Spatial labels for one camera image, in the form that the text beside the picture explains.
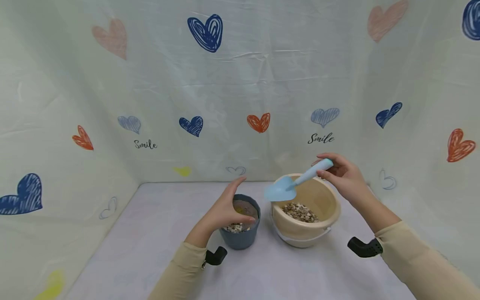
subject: yellow heart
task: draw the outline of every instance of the yellow heart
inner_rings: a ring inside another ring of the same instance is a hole
[[[64,285],[63,271],[55,270],[48,276],[45,290],[38,294],[34,300],[55,300],[63,291]]]
[[[175,170],[175,172],[179,173],[183,177],[188,177],[192,172],[192,169],[190,169],[190,167],[173,168],[173,169]]]

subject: pink heart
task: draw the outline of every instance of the pink heart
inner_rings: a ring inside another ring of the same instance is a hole
[[[94,26],[92,34],[103,48],[127,60],[127,32],[120,19],[110,20],[108,32],[100,26]]]
[[[375,41],[380,42],[403,17],[408,8],[408,0],[400,0],[390,6],[385,13],[380,6],[375,6],[368,17],[368,35]]]

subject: white table surface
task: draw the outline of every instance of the white table surface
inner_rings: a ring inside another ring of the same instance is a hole
[[[255,243],[228,248],[220,234],[208,249],[228,250],[220,266],[207,265],[192,299],[410,300],[407,287],[381,257],[362,259],[348,247],[357,236],[373,234],[341,198],[342,214],[319,244],[293,248],[275,233],[270,205],[263,198],[268,182],[244,182],[238,193],[255,199],[262,213]],[[144,300],[190,229],[227,183],[146,183],[139,187],[113,229],[73,285],[68,300]]]

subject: left hand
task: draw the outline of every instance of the left hand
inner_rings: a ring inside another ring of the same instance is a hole
[[[235,195],[237,187],[244,182],[245,179],[246,177],[240,177],[227,186],[220,198],[190,231],[185,239],[186,243],[199,248],[205,248],[210,236],[215,230],[227,227],[232,223],[255,223],[253,217],[239,214],[233,208],[233,195]]]
[[[207,224],[212,230],[227,227],[232,223],[255,223],[253,217],[239,214],[233,208],[233,195],[245,179],[246,177],[240,177],[232,181],[208,210],[201,222]]]

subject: shovel handle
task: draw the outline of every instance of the shovel handle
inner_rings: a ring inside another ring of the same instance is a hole
[[[317,176],[318,170],[328,170],[331,167],[333,167],[333,161],[328,158],[322,159],[316,165],[313,165],[310,169],[306,170],[305,173],[303,173],[300,177],[297,178],[297,180],[293,182],[293,184],[295,186],[300,185],[305,181]]]

